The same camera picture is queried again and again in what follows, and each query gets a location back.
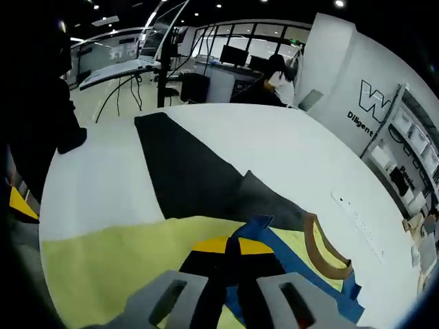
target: yellow patch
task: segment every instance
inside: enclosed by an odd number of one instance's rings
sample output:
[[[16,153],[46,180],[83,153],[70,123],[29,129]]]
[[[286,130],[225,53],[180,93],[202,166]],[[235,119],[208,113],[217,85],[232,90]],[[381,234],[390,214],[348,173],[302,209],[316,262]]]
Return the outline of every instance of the yellow patch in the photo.
[[[219,236],[217,238],[198,242],[193,246],[195,252],[215,252],[223,254],[226,252],[227,236]]]
[[[15,187],[12,187],[11,190],[9,207],[17,209],[19,212],[38,220],[38,215],[29,207]]]
[[[262,242],[245,238],[238,238],[241,247],[241,255],[273,254],[272,248]]]

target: logo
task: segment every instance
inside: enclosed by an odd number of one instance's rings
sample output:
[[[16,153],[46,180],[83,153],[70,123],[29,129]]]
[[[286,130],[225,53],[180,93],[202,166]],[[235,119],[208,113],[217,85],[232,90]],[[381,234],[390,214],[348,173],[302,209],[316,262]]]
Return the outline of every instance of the logo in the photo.
[[[352,120],[352,122],[357,126],[358,129],[364,130],[364,132],[367,133],[367,134],[369,134],[370,137],[373,136],[373,131],[370,130],[370,128],[369,128],[367,125],[365,125],[364,123],[362,123],[362,122],[360,121],[360,119],[359,119],[355,114],[353,114],[351,111],[349,111],[347,117],[348,117],[350,120]]]
[[[385,101],[384,95],[379,90],[372,92],[372,86],[362,80],[358,105],[366,112],[372,111],[372,117],[382,123],[392,102],[389,99]]]

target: black cable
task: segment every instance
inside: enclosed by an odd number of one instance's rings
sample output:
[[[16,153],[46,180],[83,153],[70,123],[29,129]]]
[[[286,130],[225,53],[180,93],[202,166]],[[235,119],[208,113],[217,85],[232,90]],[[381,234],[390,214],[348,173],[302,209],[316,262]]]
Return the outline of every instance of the black cable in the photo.
[[[214,28],[214,26],[212,27],[212,30],[209,32],[209,35],[207,36],[207,39],[206,39],[207,57],[206,57],[206,64],[204,65],[204,72],[203,72],[203,75],[206,75],[207,64],[209,63],[209,36],[211,36],[211,34],[212,34],[212,32],[213,32],[213,28]]]
[[[116,100],[116,105],[117,105],[117,116],[120,117],[121,113],[119,111],[119,95],[121,93],[121,78],[119,78],[119,87],[117,88],[117,100]]]
[[[109,96],[108,96],[107,99],[105,100],[104,104],[102,105],[101,110],[99,111],[99,114],[97,115],[97,118],[96,118],[96,122],[95,122],[95,123],[97,123],[97,122],[99,121],[99,118],[101,117],[101,113],[102,113],[102,111],[104,110],[105,105],[107,104],[107,101],[110,99],[110,97],[112,96],[112,94],[114,94],[116,91],[118,91],[118,90],[119,90],[124,84],[128,83],[129,81],[132,81],[132,79],[134,79],[134,77],[131,77],[130,79],[128,79],[128,80],[122,82],[118,87],[116,87],[116,88],[115,88],[115,89],[109,94]]]
[[[134,99],[136,100],[136,103],[137,103],[137,106],[139,107],[139,108],[141,108],[140,107],[140,103],[139,103],[139,101],[137,101],[137,98],[136,98],[136,96],[134,95],[134,92],[132,91],[132,80],[135,78],[136,76],[135,75],[133,75],[132,77],[131,77],[131,87],[130,87],[130,89],[131,89],[131,95],[134,97]]]
[[[140,106],[139,106],[140,112],[142,112],[142,105],[143,105],[142,97],[140,97],[140,83],[141,83],[142,81],[143,81],[143,80],[142,80],[142,77],[141,77],[140,75],[136,75],[136,82],[137,82],[137,96],[139,96],[139,101],[140,101]]]
[[[169,80],[169,78],[170,78],[170,77],[171,77],[176,71],[178,71],[178,69],[180,69],[180,67],[182,67],[183,65],[185,65],[185,64],[191,59],[191,57],[192,57],[192,53],[193,53],[193,50],[195,49],[195,47],[197,47],[198,42],[200,41],[200,39],[201,39],[201,38],[204,38],[204,36],[206,35],[206,31],[207,31],[207,29],[205,29],[204,33],[203,33],[201,36],[198,37],[197,42],[195,42],[194,46],[192,47],[191,51],[189,52],[189,55],[187,56],[187,58],[186,58],[186,60],[183,62],[183,64],[179,65],[179,66],[178,66],[178,67],[177,67],[177,68],[176,68],[171,74],[169,74],[169,75],[166,77],[166,80]]]

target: black fabric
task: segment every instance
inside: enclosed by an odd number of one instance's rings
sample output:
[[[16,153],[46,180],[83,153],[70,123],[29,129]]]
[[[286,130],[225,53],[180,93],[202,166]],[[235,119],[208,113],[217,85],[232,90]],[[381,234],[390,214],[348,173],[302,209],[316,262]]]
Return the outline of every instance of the black fabric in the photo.
[[[260,277],[285,274],[273,253],[241,255],[239,240],[230,237],[223,254],[192,251],[180,272],[209,278],[195,308],[191,328],[217,327],[222,306],[227,304],[228,287],[237,287],[237,301],[246,328],[273,328],[267,303],[257,284]]]
[[[137,117],[134,124],[165,218],[227,219],[224,207],[242,175],[165,113]]]
[[[229,219],[245,222],[255,215],[272,215],[274,218],[270,227],[303,232],[303,216],[306,212],[248,171],[239,188],[230,196],[226,213]]]

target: garment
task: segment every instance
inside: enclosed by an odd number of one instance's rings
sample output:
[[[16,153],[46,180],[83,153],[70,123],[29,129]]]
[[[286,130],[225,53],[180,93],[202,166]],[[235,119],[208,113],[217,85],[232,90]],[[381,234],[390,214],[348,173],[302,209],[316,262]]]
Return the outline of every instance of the garment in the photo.
[[[294,83],[288,82],[285,74],[274,72],[268,81],[274,87],[274,93],[279,100],[285,105],[293,105],[294,103]]]
[[[307,212],[265,185],[247,171],[226,206],[228,219],[248,222],[255,215],[272,215],[272,228],[303,232]]]
[[[192,217],[116,226],[72,239],[43,241],[45,277],[56,309],[68,328],[106,323],[124,310],[132,293],[164,271],[181,268],[199,243],[216,237],[229,237],[242,225],[236,221]],[[327,285],[353,300],[351,293],[343,292],[345,288],[341,280],[329,280],[318,273],[307,257],[303,233],[276,228],[264,232],[269,234],[268,231],[294,252],[295,264],[298,264],[297,259],[301,259],[300,269],[311,271],[323,280],[324,284],[318,287]],[[323,242],[317,239],[316,242],[332,266],[343,266],[325,251]],[[281,252],[282,262],[288,256],[289,253],[283,255]],[[284,264],[289,268],[288,258],[286,261]],[[220,329],[241,327],[226,307],[223,307],[219,322]]]
[[[238,170],[165,113],[137,117],[134,124],[165,218],[227,219],[225,205],[242,181]]]
[[[353,274],[348,291],[330,287],[268,228],[272,219],[254,216],[230,238],[203,241],[192,249],[180,271],[209,278],[195,310],[194,328],[216,328],[223,303],[247,328],[273,328],[256,280],[291,272],[334,298],[340,314],[357,323],[364,309],[354,300],[361,287]]]

